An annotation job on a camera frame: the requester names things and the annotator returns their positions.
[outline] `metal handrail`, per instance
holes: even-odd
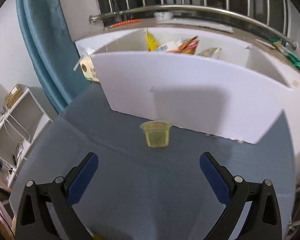
[[[290,38],[288,38],[281,32],[275,30],[274,28],[271,28],[270,26],[268,26],[262,22],[259,22],[253,18],[247,17],[245,15],[242,15],[242,14],[239,14],[236,12],[232,12],[232,11],[228,11],[228,10],[224,10],[224,9],[220,9],[220,8],[215,8],[215,7],[208,7],[208,6],[186,5],[186,4],[144,6],[144,7],[133,8],[133,9],[120,11],[120,12],[111,12],[111,13],[100,14],[100,15],[95,15],[95,16],[90,15],[89,22],[94,23],[98,20],[104,20],[107,18],[121,16],[121,15],[125,15],[125,14],[131,14],[131,13],[142,13],[142,12],[151,12],[151,11],[168,11],[168,10],[202,11],[202,12],[212,12],[212,13],[227,15],[227,16],[239,19],[239,20],[243,20],[245,22],[248,22],[250,24],[253,24],[255,26],[258,26],[260,28],[266,29],[266,30],[274,33],[280,39],[289,43],[293,47],[293,49],[297,49],[297,47],[298,47],[298,44],[295,41],[291,40]]]

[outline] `white shelf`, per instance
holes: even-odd
[[[16,173],[20,173],[26,161],[26,157],[28,157],[36,144],[36,139],[43,130],[52,123],[52,120],[27,87],[23,88],[23,93],[20,98],[18,98],[11,109],[9,109],[9,112],[5,113],[1,118],[0,158],[13,169],[12,174],[9,174],[7,170],[2,170],[8,175],[8,181],[4,183],[6,183],[8,187],[11,187],[15,181]],[[22,143],[23,150],[16,160],[17,164],[15,164],[13,155],[17,158],[16,148],[19,142]],[[3,179],[4,174],[1,173],[2,172],[0,172],[0,178]]]

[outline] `metal railing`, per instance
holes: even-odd
[[[250,17],[250,0],[247,0],[247,15],[243,15],[243,14],[239,14],[239,13],[230,11],[230,1],[229,0],[226,0],[226,9],[209,7],[209,6],[207,6],[207,0],[203,0],[203,6],[187,5],[187,4],[185,4],[185,0],[181,0],[181,3],[182,3],[181,5],[177,5],[177,4],[165,5],[164,0],[160,0],[161,5],[147,6],[146,0],[142,0],[142,5],[143,5],[142,7],[130,9],[129,0],[125,0],[125,1],[126,1],[126,5],[127,5],[127,10],[114,12],[114,9],[113,9],[114,6],[112,3],[112,0],[108,0],[110,13],[100,14],[100,15],[95,15],[95,16],[90,15],[89,22],[94,23],[98,20],[104,20],[104,19],[111,18],[111,17],[122,16],[122,15],[133,14],[133,13],[152,12],[152,11],[156,12],[156,11],[168,11],[168,10],[185,10],[185,11],[212,12],[212,13],[227,15],[227,16],[233,17],[235,19],[239,19],[239,20],[245,21],[247,23],[250,23],[252,25],[258,26],[262,29],[268,30],[271,33],[275,34],[278,38],[289,43],[293,49],[297,49],[297,47],[298,47],[298,44],[296,41],[293,41],[292,39],[288,38],[285,35],[286,25],[287,25],[286,0],[282,0],[283,1],[283,21],[284,21],[282,33],[279,32],[278,30],[275,30],[274,28],[270,27],[270,0],[266,0],[266,4],[267,4],[266,24]]]

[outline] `yellow snack package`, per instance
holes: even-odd
[[[155,39],[155,37],[146,30],[146,40],[148,51],[155,51],[159,47],[159,42]]]

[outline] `gray tabletop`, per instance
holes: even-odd
[[[18,211],[25,183],[65,176],[88,152],[99,168],[74,211],[82,223],[105,239],[202,240],[224,209],[199,167],[209,151],[233,175],[246,181],[273,182],[286,233],[294,203],[293,149],[285,114],[256,144],[172,127],[169,146],[149,148],[139,125],[146,119],[114,112],[99,84],[91,84],[59,116],[32,150],[10,196]],[[53,221],[63,239],[51,205]],[[247,203],[236,229],[245,220]]]

